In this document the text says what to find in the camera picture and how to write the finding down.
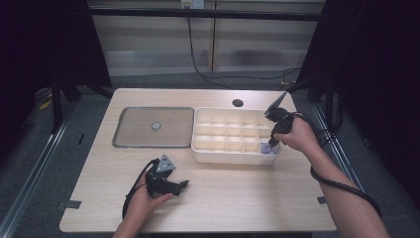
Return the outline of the person's right hand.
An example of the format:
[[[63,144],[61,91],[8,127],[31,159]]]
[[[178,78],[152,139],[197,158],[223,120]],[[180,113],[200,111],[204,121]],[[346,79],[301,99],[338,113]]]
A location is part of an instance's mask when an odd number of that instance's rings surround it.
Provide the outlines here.
[[[300,118],[293,120],[289,133],[275,133],[274,138],[290,148],[303,153],[307,158],[312,158],[320,152],[320,146],[312,128]]]

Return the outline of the black curtain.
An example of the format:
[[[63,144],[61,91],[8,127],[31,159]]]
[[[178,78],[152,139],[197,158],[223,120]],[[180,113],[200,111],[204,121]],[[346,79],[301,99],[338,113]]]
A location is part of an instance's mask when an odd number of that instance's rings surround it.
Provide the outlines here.
[[[38,90],[111,80],[87,0],[0,0],[0,162]]]
[[[420,208],[420,0],[325,0],[298,81],[340,96]]]

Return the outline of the white divided storage box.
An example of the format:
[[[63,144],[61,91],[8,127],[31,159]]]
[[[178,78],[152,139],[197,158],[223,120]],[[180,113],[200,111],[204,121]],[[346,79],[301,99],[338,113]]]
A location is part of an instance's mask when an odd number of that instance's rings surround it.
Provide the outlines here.
[[[198,108],[194,115],[191,149],[199,163],[271,165],[276,155],[261,153],[268,143],[274,123],[262,111],[224,108]]]

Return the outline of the person's left hand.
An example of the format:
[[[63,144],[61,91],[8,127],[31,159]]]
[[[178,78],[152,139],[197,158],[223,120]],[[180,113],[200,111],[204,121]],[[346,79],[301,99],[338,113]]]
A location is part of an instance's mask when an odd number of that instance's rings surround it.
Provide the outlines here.
[[[142,175],[135,188],[124,221],[134,227],[141,227],[154,213],[155,209],[173,197],[172,193],[152,198],[146,186],[146,176]]]

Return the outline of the black horizontal bar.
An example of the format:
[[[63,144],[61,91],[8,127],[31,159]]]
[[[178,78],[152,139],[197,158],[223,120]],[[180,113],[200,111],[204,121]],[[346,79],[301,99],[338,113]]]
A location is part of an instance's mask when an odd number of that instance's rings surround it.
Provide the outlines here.
[[[90,7],[92,15],[130,16],[130,17],[177,17],[177,18],[208,18],[208,19],[245,19],[318,22],[323,19],[321,14],[312,13],[279,13],[227,10],[195,10],[195,9],[145,9],[145,8],[111,8]]]

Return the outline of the metal floor rail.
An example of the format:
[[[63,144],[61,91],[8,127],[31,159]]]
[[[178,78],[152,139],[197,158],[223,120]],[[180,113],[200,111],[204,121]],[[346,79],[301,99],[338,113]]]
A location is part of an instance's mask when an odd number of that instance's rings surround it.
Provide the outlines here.
[[[320,127],[320,133],[324,136],[323,146],[328,146],[333,152],[334,159],[341,171],[362,191],[365,188],[361,184],[356,172],[354,171],[348,156],[346,155],[339,139],[327,125],[326,115],[318,105],[312,107],[316,121]]]
[[[69,103],[64,116],[59,119],[58,125],[53,125],[53,129],[49,133],[48,140],[43,145],[43,150],[37,154],[36,162],[28,172],[25,182],[18,189],[19,193],[14,198],[3,219],[0,221],[0,238],[11,238],[13,236],[51,158],[53,157],[53,153],[66,130],[68,120],[71,118],[75,106],[75,102]]]

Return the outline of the white wall socket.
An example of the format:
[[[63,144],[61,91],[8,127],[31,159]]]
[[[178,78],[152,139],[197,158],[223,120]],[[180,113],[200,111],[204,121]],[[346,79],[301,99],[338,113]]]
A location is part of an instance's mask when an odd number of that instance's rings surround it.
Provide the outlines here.
[[[204,10],[205,1],[204,0],[180,0],[182,9],[195,9],[195,10]]]

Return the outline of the black metal stand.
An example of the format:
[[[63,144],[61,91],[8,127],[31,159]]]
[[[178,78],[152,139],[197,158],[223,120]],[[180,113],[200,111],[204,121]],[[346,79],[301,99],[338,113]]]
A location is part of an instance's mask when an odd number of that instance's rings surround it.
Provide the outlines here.
[[[52,111],[53,111],[53,123],[52,133],[54,134],[62,123],[62,112],[61,112],[61,89],[59,78],[56,75],[52,80]]]

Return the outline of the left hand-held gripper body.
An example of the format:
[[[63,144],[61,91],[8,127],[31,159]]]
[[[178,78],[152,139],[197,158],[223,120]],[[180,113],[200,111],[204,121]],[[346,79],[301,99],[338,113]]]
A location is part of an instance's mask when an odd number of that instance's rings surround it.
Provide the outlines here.
[[[180,188],[179,183],[168,181],[167,178],[175,169],[175,164],[167,156],[153,160],[153,166],[147,174],[147,189],[150,196],[155,194],[168,194],[174,189]]]

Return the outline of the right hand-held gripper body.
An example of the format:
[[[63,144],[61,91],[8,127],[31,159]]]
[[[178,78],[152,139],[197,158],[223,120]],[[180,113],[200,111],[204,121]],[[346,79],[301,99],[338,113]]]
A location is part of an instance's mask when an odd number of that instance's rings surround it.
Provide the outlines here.
[[[280,107],[280,103],[286,94],[287,92],[283,91],[264,113],[265,118],[274,123],[270,135],[273,140],[275,134],[288,134],[292,128],[294,116],[286,109]]]

